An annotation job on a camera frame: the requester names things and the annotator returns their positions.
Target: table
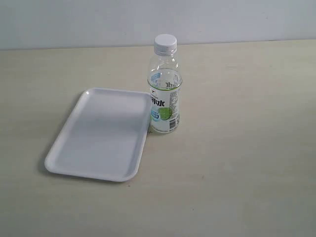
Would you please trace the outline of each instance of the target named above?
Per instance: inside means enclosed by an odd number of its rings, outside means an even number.
[[[178,51],[181,124],[125,183],[43,161],[84,90],[148,91],[153,48],[0,52],[0,236],[316,236],[316,40]]]

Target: bottle label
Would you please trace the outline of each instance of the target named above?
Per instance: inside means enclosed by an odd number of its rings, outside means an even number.
[[[180,87],[173,90],[158,90],[150,87],[151,125],[156,131],[168,133],[178,126],[180,119],[179,91]]]

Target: white tray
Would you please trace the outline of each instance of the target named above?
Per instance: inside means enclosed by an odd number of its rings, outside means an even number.
[[[122,182],[137,173],[150,95],[91,88],[77,102],[45,159],[48,171]]]

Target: clear plastic bottle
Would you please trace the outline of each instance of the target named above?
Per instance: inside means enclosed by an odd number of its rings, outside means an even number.
[[[163,34],[155,38],[155,55],[149,63],[148,83],[152,100],[151,127],[170,133],[179,125],[179,90],[182,78],[177,57],[177,38]]]

